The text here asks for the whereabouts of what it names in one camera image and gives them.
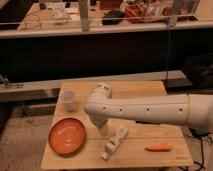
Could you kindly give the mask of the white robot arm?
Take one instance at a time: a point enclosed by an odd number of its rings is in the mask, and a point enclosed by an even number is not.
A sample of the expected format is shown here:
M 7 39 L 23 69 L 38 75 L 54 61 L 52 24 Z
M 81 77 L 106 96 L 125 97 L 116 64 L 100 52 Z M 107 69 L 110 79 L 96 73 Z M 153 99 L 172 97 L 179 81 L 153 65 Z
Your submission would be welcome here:
M 186 126 L 213 133 L 213 95 L 178 94 L 139 98 L 113 98 L 112 88 L 98 83 L 84 111 L 101 127 L 109 118 Z

